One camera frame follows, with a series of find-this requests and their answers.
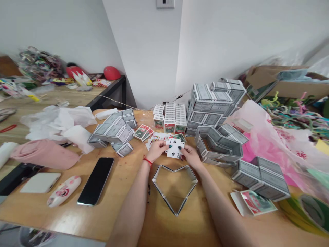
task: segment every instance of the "red string bracelet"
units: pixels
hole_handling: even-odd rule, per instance
[[[146,160],[148,163],[150,163],[150,166],[152,167],[152,162],[149,161],[144,154],[143,154],[143,160]]]

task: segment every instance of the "pink cloth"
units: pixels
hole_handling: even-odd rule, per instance
[[[14,149],[10,157],[19,162],[32,163],[59,170],[67,170],[79,160],[78,154],[48,139],[30,141],[19,145]]]

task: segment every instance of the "pink plastic bag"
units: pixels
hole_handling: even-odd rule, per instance
[[[308,140],[310,131],[274,127],[270,115],[251,100],[228,117],[225,123],[234,125],[234,119],[244,119],[253,125],[249,142],[243,146],[243,160],[248,162],[254,156],[271,160],[280,165],[290,185],[297,185],[304,192],[319,195],[319,189],[310,183],[312,176],[307,174],[306,169],[329,173],[329,156],[315,148]],[[327,195],[323,198],[321,191],[322,199],[329,201],[328,192],[325,194]]]

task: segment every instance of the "smartphone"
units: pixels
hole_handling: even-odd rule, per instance
[[[113,166],[113,158],[100,158],[78,199],[78,205],[94,206],[97,204],[105,182]]]

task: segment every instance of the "two of clubs card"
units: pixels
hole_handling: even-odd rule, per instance
[[[176,138],[168,138],[168,140],[166,140],[166,145],[172,145],[171,148],[165,151],[167,153],[167,157],[176,158],[180,160],[180,155],[182,154],[182,152],[179,150],[178,146],[184,148],[185,142],[182,142],[182,140]]]

